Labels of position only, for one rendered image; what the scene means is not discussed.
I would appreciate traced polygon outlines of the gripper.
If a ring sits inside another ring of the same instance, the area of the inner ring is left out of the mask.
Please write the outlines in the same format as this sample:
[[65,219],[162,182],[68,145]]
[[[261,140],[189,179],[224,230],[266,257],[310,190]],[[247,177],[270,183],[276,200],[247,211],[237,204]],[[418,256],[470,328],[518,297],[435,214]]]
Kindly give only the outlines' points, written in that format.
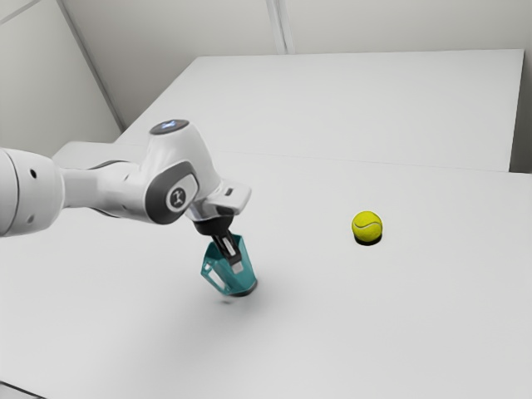
[[233,220],[233,215],[220,215],[212,219],[195,221],[194,226],[201,235],[212,237],[217,249],[227,260],[233,273],[242,273],[244,271],[242,254],[236,239],[229,232]]

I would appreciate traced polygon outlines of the teal faceted mug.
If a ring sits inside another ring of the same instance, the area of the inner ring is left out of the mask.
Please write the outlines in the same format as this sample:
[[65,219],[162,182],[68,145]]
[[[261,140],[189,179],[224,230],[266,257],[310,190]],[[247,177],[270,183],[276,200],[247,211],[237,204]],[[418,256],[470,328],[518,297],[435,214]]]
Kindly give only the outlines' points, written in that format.
[[229,263],[223,258],[214,241],[209,244],[201,269],[201,275],[224,296],[243,297],[257,286],[252,263],[242,236],[233,234],[242,254],[242,273],[233,273]]

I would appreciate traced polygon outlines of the yellow tennis ball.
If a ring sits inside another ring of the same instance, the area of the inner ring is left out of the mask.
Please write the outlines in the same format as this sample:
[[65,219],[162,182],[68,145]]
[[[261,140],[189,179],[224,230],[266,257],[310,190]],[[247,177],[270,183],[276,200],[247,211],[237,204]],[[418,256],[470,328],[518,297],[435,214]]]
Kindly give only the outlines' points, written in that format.
[[363,244],[376,242],[382,237],[382,220],[369,210],[356,214],[352,219],[351,227],[355,239]]

